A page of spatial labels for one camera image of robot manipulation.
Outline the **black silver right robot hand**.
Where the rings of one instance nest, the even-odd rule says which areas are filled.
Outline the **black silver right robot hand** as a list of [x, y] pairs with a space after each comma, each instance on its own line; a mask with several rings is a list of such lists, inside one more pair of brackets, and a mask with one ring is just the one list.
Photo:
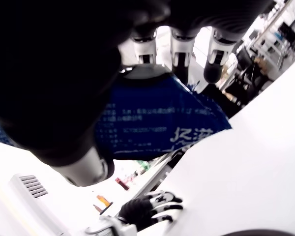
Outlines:
[[0, 0], [0, 126], [75, 186], [109, 178], [93, 127], [121, 66], [118, 46], [170, 26], [239, 40], [267, 0]]

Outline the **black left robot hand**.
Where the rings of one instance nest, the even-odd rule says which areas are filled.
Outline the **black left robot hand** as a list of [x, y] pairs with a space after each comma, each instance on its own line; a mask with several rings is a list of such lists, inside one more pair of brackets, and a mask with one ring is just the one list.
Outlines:
[[138, 232], [157, 223], [172, 223], [169, 210], [183, 210], [182, 198], [168, 191], [152, 191], [126, 202], [117, 219], [127, 225], [135, 225]]

